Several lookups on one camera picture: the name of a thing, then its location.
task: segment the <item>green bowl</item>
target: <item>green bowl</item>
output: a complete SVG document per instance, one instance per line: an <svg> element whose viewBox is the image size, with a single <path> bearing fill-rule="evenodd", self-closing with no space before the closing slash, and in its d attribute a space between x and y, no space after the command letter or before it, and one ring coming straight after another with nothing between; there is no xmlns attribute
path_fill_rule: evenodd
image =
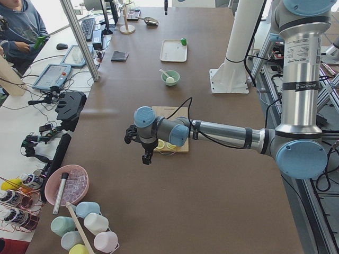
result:
<svg viewBox="0 0 339 254"><path fill-rule="evenodd" d="M169 76L174 78L174 82L169 83L166 82L167 77L165 76L165 74L161 74L161 80L165 83L166 86L175 86L178 81L180 80L180 74L177 73L175 70L167 70L165 71Z"/></svg>

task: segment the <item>brown tabletop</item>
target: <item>brown tabletop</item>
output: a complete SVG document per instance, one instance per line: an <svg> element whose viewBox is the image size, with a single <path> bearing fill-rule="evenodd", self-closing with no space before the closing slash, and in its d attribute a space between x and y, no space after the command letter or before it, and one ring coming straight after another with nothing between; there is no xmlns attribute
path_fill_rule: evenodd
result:
<svg viewBox="0 0 339 254"><path fill-rule="evenodd" d="M224 61L233 24L229 9L170 8L168 16L162 8L141 11L160 26L140 20L131 35L115 32L63 163L87 170L90 189L83 200L100 204L119 238L116 253L303 253L272 158L190 140L188 153L157 153L146 166L141 145L124 143L135 109L179 106L191 96L193 119L264 126L256 89L248 95L210 90L209 69ZM187 61L161 62L162 41L182 37ZM114 50L129 52L127 61L111 62ZM165 86L160 68L177 70L178 85ZM50 231L53 218L47 204L27 253L67 253Z"/></svg>

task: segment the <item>blue joint cap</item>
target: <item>blue joint cap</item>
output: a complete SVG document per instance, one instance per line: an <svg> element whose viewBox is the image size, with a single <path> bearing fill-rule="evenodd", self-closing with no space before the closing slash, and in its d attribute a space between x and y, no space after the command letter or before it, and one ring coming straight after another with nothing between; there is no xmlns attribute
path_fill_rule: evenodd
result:
<svg viewBox="0 0 339 254"><path fill-rule="evenodd" d="M284 42L284 39L280 37L278 33L270 33L270 41L272 42Z"/></svg>
<svg viewBox="0 0 339 254"><path fill-rule="evenodd" d="M336 0L283 0L286 9L299 16L317 16L329 11Z"/></svg>
<svg viewBox="0 0 339 254"><path fill-rule="evenodd" d="M140 107L134 112L134 124L138 128L145 128L154 122L155 117L155 112L151 107Z"/></svg>
<svg viewBox="0 0 339 254"><path fill-rule="evenodd" d="M327 154L313 140L294 140L279 149L275 161L286 175L296 179L310 179L324 171Z"/></svg>
<svg viewBox="0 0 339 254"><path fill-rule="evenodd" d="M189 136L189 128L183 124L178 124L172 128L169 134L169 142L178 147L182 147Z"/></svg>

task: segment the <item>pink bowl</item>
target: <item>pink bowl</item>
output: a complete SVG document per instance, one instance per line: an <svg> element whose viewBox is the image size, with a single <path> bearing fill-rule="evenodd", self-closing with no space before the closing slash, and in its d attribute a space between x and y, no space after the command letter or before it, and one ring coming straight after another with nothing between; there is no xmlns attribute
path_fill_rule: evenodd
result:
<svg viewBox="0 0 339 254"><path fill-rule="evenodd" d="M70 173L70 171L73 169L80 170L83 172L83 175L85 175L87 178L87 184L83 192L79 194L79 197L76 197L76 199L72 201L71 204L78 203L87 194L88 188L90 187L90 180L88 178L88 174L86 170L79 165L66 165L56 170L47 180L47 183L44 189L44 194L46 196L48 203L50 203L51 205L55 204L55 199L56 199L55 193L59 189L62 173Z"/></svg>

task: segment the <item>white tray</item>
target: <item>white tray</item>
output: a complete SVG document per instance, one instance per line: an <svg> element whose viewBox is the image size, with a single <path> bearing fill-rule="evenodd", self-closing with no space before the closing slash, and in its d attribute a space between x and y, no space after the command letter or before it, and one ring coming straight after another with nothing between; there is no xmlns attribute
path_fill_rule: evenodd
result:
<svg viewBox="0 0 339 254"><path fill-rule="evenodd" d="M161 46L160 61L185 62L187 60L187 45L183 46L181 40L164 40Z"/></svg>

